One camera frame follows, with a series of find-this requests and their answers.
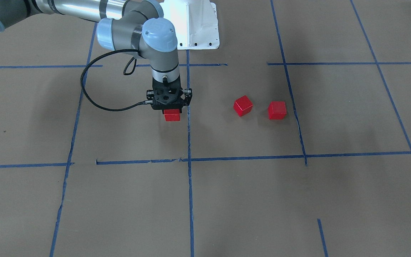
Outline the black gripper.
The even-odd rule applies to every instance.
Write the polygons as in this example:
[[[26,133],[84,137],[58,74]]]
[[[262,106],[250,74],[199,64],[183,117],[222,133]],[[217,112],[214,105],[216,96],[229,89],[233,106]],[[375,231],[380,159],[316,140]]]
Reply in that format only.
[[[149,104],[153,110],[181,111],[183,107],[190,105],[192,97],[193,90],[183,89],[180,80],[173,82],[153,80],[152,89],[146,92],[146,103]]]

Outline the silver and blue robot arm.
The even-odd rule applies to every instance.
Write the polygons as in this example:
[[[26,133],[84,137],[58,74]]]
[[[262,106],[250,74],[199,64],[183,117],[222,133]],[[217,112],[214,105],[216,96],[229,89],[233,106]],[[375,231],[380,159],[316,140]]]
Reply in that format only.
[[[90,60],[80,75],[83,96],[108,112],[123,112],[137,106],[150,105],[166,112],[190,105],[193,93],[181,82],[178,40],[174,24],[166,19],[156,0],[0,0],[0,33],[33,16],[58,16],[93,23],[96,39],[107,52]],[[96,103],[87,93],[85,78],[98,61],[114,54],[128,54],[127,65],[136,66],[147,60],[151,69],[152,87],[146,99],[121,109]]]

